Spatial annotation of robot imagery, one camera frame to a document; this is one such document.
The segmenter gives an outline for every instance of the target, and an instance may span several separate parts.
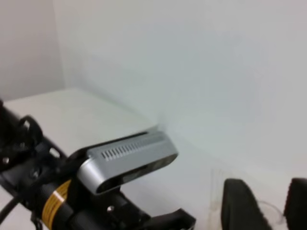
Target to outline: screw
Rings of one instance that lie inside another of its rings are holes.
[[[37,179],[40,176],[40,173],[41,173],[41,169],[40,168],[33,168],[30,171],[30,177],[32,179]]]
[[[113,212],[114,211],[114,206],[111,205],[111,206],[107,207],[106,211],[107,212]]]
[[[10,158],[4,157],[4,158],[2,158],[2,162],[3,162],[3,164],[8,164],[8,163],[10,163]]]

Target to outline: white tabletop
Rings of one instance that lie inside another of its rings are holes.
[[[151,127],[145,118],[106,99],[79,90],[65,90],[6,103],[19,115],[32,115],[68,155],[79,148],[123,137]],[[197,218],[197,230],[209,229],[211,207],[219,207],[223,181],[241,177],[257,198],[280,204],[273,191],[190,144],[176,133],[168,133],[179,150],[169,166],[132,181],[122,187],[137,206],[150,215],[162,215],[183,208]],[[0,189],[0,206],[10,196]],[[33,230],[30,214],[18,206],[0,226],[0,230]]]
[[[154,126],[132,111],[78,89],[14,100],[5,106],[20,116],[35,118],[44,135],[67,155]]]

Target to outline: white wall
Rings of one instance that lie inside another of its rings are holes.
[[[307,175],[306,1],[54,3],[68,85],[125,103],[189,154],[283,196],[292,176]]]
[[[64,87],[52,1],[0,2],[0,98]]]

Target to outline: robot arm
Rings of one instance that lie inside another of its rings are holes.
[[[32,212],[37,230],[190,230],[195,218],[180,209],[151,217],[120,186],[169,165],[177,152],[164,133],[139,133],[83,148],[69,158],[43,136],[36,121],[0,104],[0,184]]]

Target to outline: yellow tape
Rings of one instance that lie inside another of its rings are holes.
[[[71,183],[71,180],[63,183],[60,187],[58,187],[52,195],[48,198],[45,203],[42,221],[46,225],[47,228],[52,230],[52,223],[54,216],[56,215],[59,207],[65,202],[67,199],[68,188]]]

